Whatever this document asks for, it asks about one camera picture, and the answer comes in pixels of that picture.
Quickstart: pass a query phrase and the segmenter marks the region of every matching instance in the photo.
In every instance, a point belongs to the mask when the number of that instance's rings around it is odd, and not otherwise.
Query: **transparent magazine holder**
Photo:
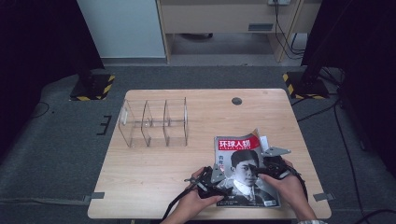
[[[188,139],[186,98],[124,100],[119,129],[128,147],[185,147]]]

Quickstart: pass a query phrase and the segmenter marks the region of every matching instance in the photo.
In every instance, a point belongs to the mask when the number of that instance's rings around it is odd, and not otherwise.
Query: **wooden desk panel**
[[[202,166],[213,166],[214,137],[241,136],[259,128],[271,146],[289,148],[284,158],[303,174],[309,201],[320,218],[330,217],[304,139],[287,94],[281,90],[142,90],[128,91],[128,100],[187,98],[189,141],[187,147],[127,147],[118,126],[113,133],[95,192],[91,218],[162,218],[167,206],[188,185],[183,180]],[[243,103],[233,105],[239,97]],[[206,208],[197,219],[294,218],[289,206],[281,208]]]

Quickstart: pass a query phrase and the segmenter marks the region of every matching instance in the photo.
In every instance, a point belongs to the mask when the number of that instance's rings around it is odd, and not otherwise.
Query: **person's right hand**
[[[293,166],[291,162],[284,161],[288,166]],[[287,175],[285,178],[277,180],[269,175],[259,174],[259,178],[277,189],[280,196],[290,204],[297,219],[300,221],[317,219],[314,211],[305,198],[300,180],[295,175]]]

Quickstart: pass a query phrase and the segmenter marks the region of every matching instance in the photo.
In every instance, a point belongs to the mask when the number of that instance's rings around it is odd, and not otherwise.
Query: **magazine cover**
[[[215,137],[216,164],[226,176],[218,187],[233,188],[232,195],[218,202],[217,206],[280,206],[276,189],[252,172],[256,167],[263,167],[262,147],[268,148],[268,142],[265,136],[260,137],[257,129],[246,136]]]

